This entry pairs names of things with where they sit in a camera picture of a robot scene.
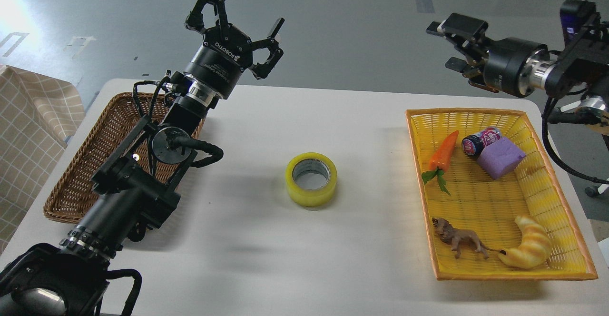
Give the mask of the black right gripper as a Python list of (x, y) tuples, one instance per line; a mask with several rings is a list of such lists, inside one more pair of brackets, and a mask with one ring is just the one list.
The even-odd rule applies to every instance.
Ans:
[(456, 57), (446, 61), (447, 69), (461, 74), (472, 86), (486, 85), (521, 99), (544, 89), (542, 79), (550, 69), (547, 45), (519, 38), (490, 44), (485, 36), (488, 28), (487, 21), (452, 13), (444, 21), (431, 22), (426, 33), (446, 39), (467, 58), (487, 58), (484, 68)]

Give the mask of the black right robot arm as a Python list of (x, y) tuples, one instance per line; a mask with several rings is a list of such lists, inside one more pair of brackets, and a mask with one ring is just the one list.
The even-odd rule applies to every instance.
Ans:
[(585, 192), (597, 197), (608, 190), (608, 180), (585, 175), (561, 160), (550, 144), (548, 125), (585, 125), (608, 141), (608, 23), (587, 0), (566, 0), (560, 21), (562, 50), (519, 38), (490, 39), (486, 21), (457, 13), (432, 22), (426, 32), (446, 39), (462, 55), (445, 66), (471, 86), (520, 99), (543, 90), (548, 99), (542, 142), (548, 155), (570, 175), (594, 182)]

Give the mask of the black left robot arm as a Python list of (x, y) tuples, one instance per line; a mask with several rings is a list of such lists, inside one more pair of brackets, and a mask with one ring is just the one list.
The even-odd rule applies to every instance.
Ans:
[(143, 278), (135, 269), (110, 270), (109, 262), (124, 240), (165, 223), (190, 168), (221, 160), (222, 149), (198, 140), (196, 128), (244, 71), (268, 77), (284, 53), (276, 38), (283, 23), (253, 41), (228, 21), (226, 0), (196, 0), (185, 28), (201, 34), (202, 45), (183, 72), (135, 82), (139, 121), (91, 178), (98, 200), (59, 246), (33, 245), (6, 266), (3, 316), (98, 316), (109, 282), (124, 277), (133, 285), (121, 313), (132, 314)]

